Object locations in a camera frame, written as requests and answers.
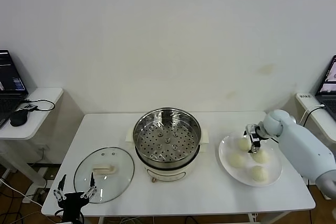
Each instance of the white table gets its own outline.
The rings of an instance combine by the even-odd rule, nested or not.
[[[56,103],[62,94],[62,88],[36,88],[29,94],[27,99],[30,99],[31,101],[46,99]],[[52,104],[47,102],[37,102],[32,104],[36,104],[39,108],[44,110],[50,109],[52,107]],[[11,167],[18,169],[33,181],[33,184],[27,191],[27,195],[34,194],[38,187],[44,187],[46,185],[46,181],[43,179],[43,175],[46,172],[46,169],[41,168],[38,173],[35,172],[19,155],[15,153],[15,151],[10,148],[10,146],[8,146],[6,141],[28,140],[32,138],[49,113],[50,111],[34,111],[28,114],[28,121],[24,125],[13,127],[10,125],[8,120],[6,124],[0,129],[0,156],[5,161],[7,161]],[[3,177],[7,176],[8,172],[9,169],[6,171]]]
[[[307,210],[315,202],[301,176],[279,152],[283,172],[279,180],[268,187],[250,187],[233,179],[218,161],[219,142],[233,131],[243,131],[246,124],[258,123],[264,112],[197,112],[192,113],[201,127],[208,130],[209,146],[199,153],[195,169],[175,182],[152,183],[134,146],[125,142],[129,128],[142,114],[87,114],[76,133],[51,190],[67,174],[64,192],[74,191],[73,177],[77,166],[93,151],[117,146],[127,150],[134,160],[135,172],[127,190],[104,204],[88,204],[82,208],[85,216],[169,216],[169,215],[230,215],[254,212],[269,214],[265,223],[273,223],[290,211]],[[44,215],[53,215],[59,207],[53,194],[42,207]]]

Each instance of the metal rim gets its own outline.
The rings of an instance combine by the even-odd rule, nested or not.
[[[199,153],[199,151],[200,151],[200,148],[201,148],[201,146],[199,145],[198,148],[197,148],[197,150],[196,150],[196,153],[195,153],[195,155],[193,156],[192,159],[190,159],[190,160],[189,160],[188,162],[186,162],[185,164],[183,164],[183,165],[181,165],[181,166],[179,166],[179,167],[175,167],[175,168],[159,168],[159,167],[153,166],[153,165],[147,163],[145,160],[143,160],[143,158],[141,157],[141,155],[139,154],[139,152],[138,152],[138,150],[137,150],[136,148],[135,148],[135,152],[136,152],[136,154],[138,155],[140,161],[143,162],[146,166],[148,166],[148,167],[150,167],[150,168],[152,168],[152,169],[155,169],[155,170],[171,171],[171,170],[178,170],[178,169],[181,169],[181,168],[187,166],[188,164],[190,164],[190,163],[196,158],[196,156],[198,155],[198,153]]]
[[[172,121],[171,125],[162,123],[165,117],[160,114],[160,112],[165,113],[168,111],[174,112],[179,116],[177,120]],[[196,154],[202,138],[202,130],[197,119],[190,113],[177,108],[163,107],[149,111],[140,117],[133,128],[132,138],[138,155],[143,156],[143,159],[148,159],[152,164],[156,163],[158,166],[176,163],[176,166],[179,167],[181,164],[177,164],[177,162],[188,162],[191,156]],[[167,146],[168,149],[166,150],[165,145],[169,143],[168,141],[172,141],[172,147]]]
[[[133,179],[133,176],[134,176],[134,170],[135,170],[134,160],[133,160],[131,154],[129,154],[128,151],[125,151],[124,149],[122,149],[122,148],[120,148],[120,147],[115,147],[115,146],[103,147],[103,148],[100,148],[100,149],[98,149],[98,150],[95,150],[94,152],[92,152],[92,153],[90,153],[89,155],[87,155],[87,156],[80,162],[80,164],[77,166],[76,171],[75,171],[75,174],[74,174],[74,179],[73,179],[73,181],[72,181],[73,184],[74,184],[73,186],[74,186],[75,192],[78,193],[78,191],[76,190],[76,186],[75,186],[75,177],[76,177],[77,170],[78,170],[78,168],[80,167],[80,165],[81,165],[81,164],[84,162],[84,160],[86,160],[91,154],[93,154],[93,153],[95,153],[95,152],[98,152],[98,151],[100,151],[100,150],[103,150],[103,149],[108,149],[108,148],[116,148],[116,149],[120,149],[120,150],[126,152],[126,153],[130,156],[130,158],[131,158],[131,160],[132,160],[132,164],[133,164],[133,173],[132,173],[132,176],[131,176],[131,181],[128,183],[127,187],[126,187],[121,193],[119,193],[117,196],[115,196],[114,198],[112,198],[112,199],[110,199],[110,200],[107,200],[107,201],[104,201],[104,202],[90,202],[90,201],[89,201],[89,203],[91,203],[91,204],[98,204],[98,205],[99,205],[99,204],[106,203],[106,202],[109,202],[109,201],[111,201],[111,200],[114,200],[114,199],[118,198],[118,197],[119,197],[120,195],[122,195],[122,194],[124,193],[124,191],[126,191],[126,189],[130,186],[130,184],[131,184],[131,182],[132,182],[132,179]]]

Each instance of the black cable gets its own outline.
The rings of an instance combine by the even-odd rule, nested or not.
[[[63,212],[63,211],[64,211],[63,209],[61,209],[61,210],[57,210],[57,211],[54,213],[54,215],[57,216],[57,217],[60,217],[60,216],[58,216],[58,214],[59,214],[60,212]]]
[[[278,141],[276,141],[273,137],[271,137],[271,139],[274,141],[274,142],[276,142],[277,144],[279,143]]]
[[[1,178],[1,179],[3,179],[7,184],[9,184],[11,187],[13,187],[13,186],[8,182],[8,180],[6,180],[6,179],[4,179],[4,178]],[[43,190],[45,190],[46,187],[47,187],[47,181],[46,181],[46,184],[45,184]],[[12,199],[22,199],[22,198],[24,198],[24,196],[15,196],[15,197],[13,197],[13,196],[10,196],[10,195],[7,195],[7,194],[3,193],[2,191],[0,191],[0,194],[3,195],[3,196],[5,196],[5,197],[7,197],[7,198],[12,198]],[[35,195],[40,195],[40,194],[30,194],[30,195],[26,195],[26,197],[29,197],[29,196],[35,196]]]
[[[49,100],[46,100],[46,99],[40,99],[40,100],[35,100],[35,101],[31,101],[31,100],[27,99],[27,100],[21,101],[21,103],[32,103],[32,102],[49,102],[49,103],[52,104],[52,108],[49,109],[49,110],[41,110],[39,108],[36,108],[35,110],[37,110],[37,111],[50,111],[50,110],[53,110],[55,108],[55,104],[53,102],[49,101]]]
[[[42,161],[43,159],[44,159],[44,148],[42,148],[42,158],[40,158],[38,161],[32,163],[32,164],[30,165],[30,167],[34,166],[36,163]]]
[[[11,204],[9,204],[9,208],[8,208],[8,210],[7,210],[7,213],[2,214],[2,215],[5,215],[5,218],[4,218],[4,220],[2,221],[2,224],[5,223],[6,218],[7,218],[7,216],[9,215],[9,211],[10,211],[10,209],[11,209],[11,207],[12,207],[13,201],[14,201],[14,198],[12,198],[12,199],[10,200],[10,203],[11,203]]]
[[[82,216],[82,224],[84,224],[84,215],[83,215],[82,212],[79,212],[79,213],[80,213],[80,215]]]
[[[2,215],[17,215],[17,214],[19,214],[20,215],[20,218],[22,218],[22,214],[20,213],[20,212],[9,212],[9,213],[5,213],[5,214],[1,214],[0,216],[2,216]]]
[[[20,203],[20,206],[19,206],[19,210],[17,211],[17,215],[16,215],[16,218],[15,220],[17,221],[17,217],[20,216],[22,218],[22,214],[20,213],[20,210],[21,210],[21,206],[22,206],[22,200],[21,200],[21,203]]]
[[[195,220],[195,218],[192,217],[192,216],[187,216],[187,217],[185,217],[184,224],[187,224],[187,219],[188,219],[188,218],[193,219],[193,221],[194,221],[196,224],[198,224],[197,220]]]
[[[325,109],[325,107],[318,107],[318,108],[316,108],[316,109],[310,111],[310,112],[308,113],[307,117],[306,117],[306,120],[304,121],[304,123],[303,123],[303,125],[302,125],[303,127],[306,125],[306,123],[307,123],[307,121],[308,121],[308,118],[309,118],[309,116],[311,115],[311,113],[313,113],[315,110],[319,110],[319,109]]]
[[[311,220],[311,210],[309,210],[309,219],[310,219],[310,224],[313,224],[313,222]]]

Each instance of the power cord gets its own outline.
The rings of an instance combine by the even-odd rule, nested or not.
[[[0,195],[3,195],[3,196],[5,196],[5,197],[7,197],[7,198],[13,198],[13,199],[22,199],[22,198],[25,198],[25,197],[23,197],[23,196],[15,196],[15,197],[12,197],[12,196],[7,195],[7,194],[5,194],[5,193],[3,193],[3,192],[0,192]],[[30,194],[30,195],[25,195],[25,196],[26,196],[26,197],[29,197],[29,196],[35,196],[35,195],[39,195],[39,194]]]
[[[324,107],[324,105],[323,105],[323,104],[319,104],[319,105],[315,105],[315,106],[312,106],[312,107],[307,108],[307,109],[304,111],[304,113],[303,113],[303,115],[302,115],[302,117],[301,117],[301,119],[300,119],[300,121],[299,121],[299,124],[302,123],[303,118],[305,118],[305,117],[304,117],[305,114],[306,114],[309,110],[311,110],[311,109],[313,109],[313,108],[316,108],[316,107],[322,108],[322,107]]]
[[[0,216],[2,216],[2,215],[6,215],[6,216],[5,216],[5,219],[3,220],[2,223],[4,223],[4,221],[6,220],[7,215],[17,215],[17,214],[19,214],[20,217],[22,218],[22,214],[21,214],[20,212],[7,212],[7,213],[5,213],[5,214],[1,214]]]
[[[15,220],[17,220],[17,217],[19,217],[19,215],[20,215],[20,217],[22,218],[22,214],[20,213],[21,207],[22,207],[22,200],[21,200],[21,203],[20,203],[20,206],[19,206],[18,213],[16,214],[16,218],[15,218]]]
[[[11,209],[11,207],[12,207],[13,201],[14,201],[14,199],[12,198],[12,199],[10,200],[10,204],[9,204],[9,208],[8,208],[7,212],[6,212],[5,214],[2,214],[2,215],[5,216],[4,220],[2,221],[2,224],[5,223],[6,218],[7,218],[7,216],[9,215],[9,211],[10,211],[10,209]]]
[[[107,222],[108,222],[108,223],[124,224],[124,223],[126,223],[126,222],[128,222],[128,221],[132,221],[133,224],[136,224],[135,221],[137,221],[137,222],[139,222],[140,224],[142,224],[142,222],[141,222],[138,218],[139,218],[139,217],[133,217],[133,218],[131,218],[131,217],[124,217],[124,218],[122,218],[120,221],[107,220]]]
[[[305,125],[306,125],[306,123],[307,123],[307,121],[308,121],[308,118],[309,118],[309,116],[311,115],[311,113],[313,113],[315,110],[319,110],[319,109],[325,109],[325,106],[323,105],[322,107],[318,107],[318,108],[316,108],[316,109],[310,111],[310,112],[308,113],[307,117],[306,117],[306,120],[304,121],[304,123],[303,123],[303,125],[302,125],[303,127],[305,127]]]
[[[192,216],[187,216],[187,217],[185,217],[185,219],[184,219],[184,224],[187,224],[187,219],[188,219],[188,218],[193,219],[193,221],[194,221],[196,224],[198,224],[197,220],[195,220],[195,218],[192,217]]]
[[[58,214],[59,214],[60,212],[63,212],[63,211],[64,211],[64,209],[57,210],[57,211],[54,213],[54,215],[57,216],[57,217],[60,217],[60,216],[58,216]]]
[[[83,215],[82,212],[79,212],[79,213],[80,213],[80,215],[81,215],[81,217],[82,217],[82,224],[84,224],[84,215]]]
[[[4,185],[6,185],[7,187],[9,187],[11,190],[16,191],[17,193],[21,194],[24,198],[29,199],[26,195],[24,195],[24,194],[21,193],[20,191],[14,189],[12,186],[10,186],[9,183],[6,183],[5,180],[4,180],[3,178],[0,178],[0,180],[1,180],[1,182],[2,182]],[[33,202],[33,203],[39,205],[40,207],[42,207],[42,205],[41,205],[40,203],[37,203],[37,202],[33,201],[32,199],[29,199],[29,200],[30,200],[31,202]],[[28,215],[26,215],[26,216],[23,216],[22,218],[13,221],[13,222],[11,222],[10,224],[14,224],[14,223],[16,223],[16,222],[18,222],[18,221],[20,221],[20,220],[23,220],[24,218],[26,218],[26,217],[28,217],[28,216],[30,216],[30,215],[32,215],[32,214],[35,214],[35,213],[37,213],[37,212],[33,212],[33,213],[31,213],[31,214],[28,214]],[[53,222],[54,224],[57,224],[56,222],[54,222],[53,220],[51,220],[49,217],[47,217],[47,216],[45,216],[45,217],[46,217],[48,220],[50,220],[51,222]]]
[[[42,157],[38,161],[36,161],[33,164],[31,164],[30,167],[34,166],[36,163],[42,161],[43,159],[44,159],[44,148],[42,148]]]
[[[22,100],[21,103],[32,103],[32,102],[49,102],[52,104],[52,108],[51,109],[48,109],[48,110],[41,110],[38,108],[38,106],[36,106],[35,108],[33,108],[32,110],[29,110],[29,111],[51,111],[55,108],[55,104],[49,100],[46,100],[46,99],[40,99],[40,100],[34,100],[34,101],[31,101],[29,99],[27,100]]]
[[[13,187],[11,187],[9,184],[7,184],[2,178],[0,178],[0,180],[2,181],[2,183],[6,186],[8,186],[10,189],[12,189],[13,191],[16,191],[17,193],[21,194],[22,196],[24,196],[24,198],[29,199],[26,195],[24,195],[23,193],[21,193],[20,191],[14,189]],[[37,203],[35,201],[33,201],[32,199],[29,199],[31,202],[34,202],[35,204],[39,205],[40,207],[42,207],[42,205],[40,203]]]
[[[276,141],[273,137],[271,137],[271,139],[274,141],[274,142],[276,142],[277,144],[279,143],[278,141]]]

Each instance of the white side table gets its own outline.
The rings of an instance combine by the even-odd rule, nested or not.
[[[295,97],[305,110],[310,109],[309,111],[312,111],[315,109],[313,106],[321,104],[315,96],[310,93],[297,93]],[[336,144],[336,121],[334,118],[332,118],[326,110],[316,110],[311,113],[310,117],[321,130],[324,137],[330,143]]]
[[[62,88],[36,88],[31,94],[29,94],[27,99],[46,99],[56,104],[62,94]],[[50,109],[52,106],[52,104],[47,102],[44,102],[43,104],[42,102],[38,102],[38,105],[42,109]],[[37,173],[29,165],[27,165],[27,163],[19,155],[17,155],[12,148],[8,146],[8,144],[6,144],[6,141],[2,140],[15,141],[28,140],[32,138],[49,113],[50,111],[34,111],[28,115],[28,121],[24,125],[13,127],[10,125],[9,121],[7,121],[7,123],[0,129],[0,156],[7,161],[10,166],[16,168],[33,181],[27,195],[34,194],[37,188],[51,186],[52,182],[47,182],[46,184],[46,181],[43,178],[46,168],[41,168]],[[24,198],[23,202],[29,203],[30,201]]]

